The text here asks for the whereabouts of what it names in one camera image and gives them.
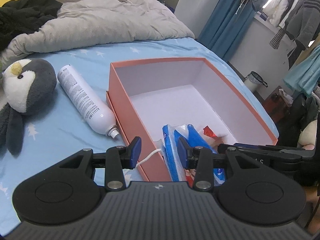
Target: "blue bed sheet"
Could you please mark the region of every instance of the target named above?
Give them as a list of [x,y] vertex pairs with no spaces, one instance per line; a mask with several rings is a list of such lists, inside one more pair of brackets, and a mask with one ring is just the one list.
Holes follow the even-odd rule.
[[[244,86],[236,73],[213,52],[191,38],[164,41],[136,41],[97,45],[47,54],[33,54],[49,61],[56,73],[64,65],[73,65],[105,100],[111,62],[155,57],[205,57],[212,62],[249,100],[273,133],[278,131],[254,95]],[[91,130],[80,116],[62,87],[57,84],[52,103],[39,115],[25,120],[23,149],[19,156],[0,150],[0,234],[6,235],[19,224],[12,206],[12,193],[23,180],[50,167],[82,148],[95,153],[123,144]],[[141,180],[137,170],[126,173],[126,181]],[[103,185],[104,170],[98,169],[95,182]]]

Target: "orange box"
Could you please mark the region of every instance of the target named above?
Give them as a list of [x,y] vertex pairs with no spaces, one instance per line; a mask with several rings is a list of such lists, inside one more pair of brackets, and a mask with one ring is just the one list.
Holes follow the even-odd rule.
[[[207,59],[153,58],[110,64],[107,101],[128,144],[142,139],[139,160],[163,140],[164,125],[209,126],[224,142],[275,144],[276,136],[233,84]],[[170,181],[160,153],[139,166],[146,181]]]

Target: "plush toy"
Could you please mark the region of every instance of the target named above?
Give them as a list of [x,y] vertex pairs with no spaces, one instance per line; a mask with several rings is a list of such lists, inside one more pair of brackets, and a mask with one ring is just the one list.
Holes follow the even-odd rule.
[[43,59],[22,59],[3,73],[0,87],[0,145],[19,153],[23,143],[23,115],[38,113],[57,84],[52,65]]
[[298,143],[306,150],[313,150],[316,145],[317,120],[312,121],[301,132]]

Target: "penguin plush toy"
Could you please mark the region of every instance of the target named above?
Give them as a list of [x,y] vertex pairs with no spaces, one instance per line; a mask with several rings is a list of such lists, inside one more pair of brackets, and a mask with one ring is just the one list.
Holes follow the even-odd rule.
[[23,116],[41,111],[52,98],[57,79],[46,60],[22,59],[10,65],[0,81],[0,145],[12,154],[21,151]]

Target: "blue curtain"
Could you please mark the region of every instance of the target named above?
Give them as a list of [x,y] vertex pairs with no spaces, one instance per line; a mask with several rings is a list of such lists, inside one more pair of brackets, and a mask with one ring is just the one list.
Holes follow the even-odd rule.
[[255,14],[249,0],[246,6],[242,5],[236,15],[239,5],[240,0],[219,0],[198,37],[198,42],[225,62],[228,62],[236,52]]

